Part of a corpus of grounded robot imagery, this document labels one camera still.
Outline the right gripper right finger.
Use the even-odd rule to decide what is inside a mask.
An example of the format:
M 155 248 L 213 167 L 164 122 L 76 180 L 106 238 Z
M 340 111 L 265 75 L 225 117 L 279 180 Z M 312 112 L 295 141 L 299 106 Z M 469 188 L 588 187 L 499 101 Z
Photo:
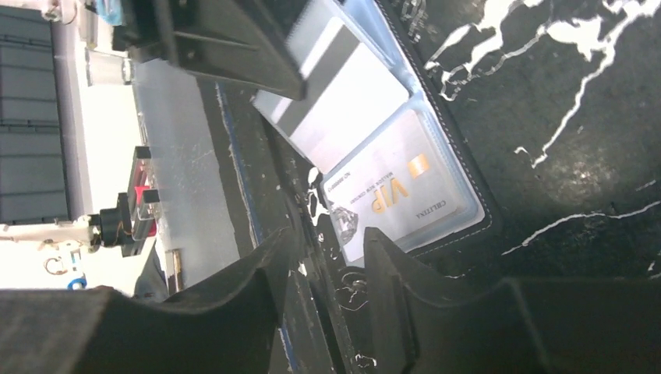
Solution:
M 505 278 L 469 296 L 367 228 L 380 373 L 657 373 L 657 280 Z

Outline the black leather card holder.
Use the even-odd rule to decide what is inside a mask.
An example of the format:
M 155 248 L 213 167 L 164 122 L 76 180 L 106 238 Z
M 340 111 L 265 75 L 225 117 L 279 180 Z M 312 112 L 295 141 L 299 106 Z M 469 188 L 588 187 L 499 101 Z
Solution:
M 331 206 L 323 190 L 325 181 L 342 168 L 369 141 L 374 139 L 379 132 L 382 132 L 387 125 L 391 124 L 397 116 L 408 109 L 417 111 L 422 116 L 427 137 L 440 151 L 441 156 L 447 163 L 452 178 L 465 201 L 465 209 L 454 218 L 427 228 L 417 239 L 394 241 L 396 245 L 404 252 L 427 255 L 438 249 L 455 247 L 463 241 L 478 238 L 493 230 L 496 226 L 496 213 L 488 205 L 486 188 L 481 186 L 479 174 L 471 166 L 470 158 L 461 146 L 461 137 L 457 129 L 452 125 L 445 110 L 435 98 L 433 86 L 423 75 L 421 62 L 415 56 L 411 42 L 404 37 L 401 25 L 396 20 L 390 3 L 387 1 L 308 2 L 286 41 L 287 48 L 294 59 L 295 56 L 288 46 L 289 37 L 294 29 L 303 20 L 320 20 L 325 16 L 341 17 L 346 25 L 354 30 L 360 41 L 370 44 L 373 51 L 380 56 L 409 93 L 408 100 L 402 106 L 327 173 L 321 172 L 301 155 L 272 125 L 297 153 L 311 163 L 313 167 L 309 176 L 312 185 L 311 193 L 313 196 L 325 200 L 326 206 L 321 209 L 321 213 L 330 217 L 337 238 L 338 233 L 332 217 Z M 364 250 L 361 259 L 353 263 L 346 263 L 350 266 L 362 266 L 364 264 Z

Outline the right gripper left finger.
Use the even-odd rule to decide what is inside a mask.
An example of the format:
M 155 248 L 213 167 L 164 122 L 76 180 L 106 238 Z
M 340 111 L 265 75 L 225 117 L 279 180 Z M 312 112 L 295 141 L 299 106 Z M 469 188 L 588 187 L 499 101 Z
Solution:
M 283 320 L 291 228 L 167 300 L 4 290 L 4 373 L 266 373 Z

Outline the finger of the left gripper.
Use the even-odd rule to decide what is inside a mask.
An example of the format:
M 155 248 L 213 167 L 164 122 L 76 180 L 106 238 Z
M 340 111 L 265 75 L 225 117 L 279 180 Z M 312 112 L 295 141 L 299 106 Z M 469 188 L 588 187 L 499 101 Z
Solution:
M 166 61 L 194 76 L 300 101 L 306 83 L 286 34 L 262 1 L 122 1 L 135 62 Z

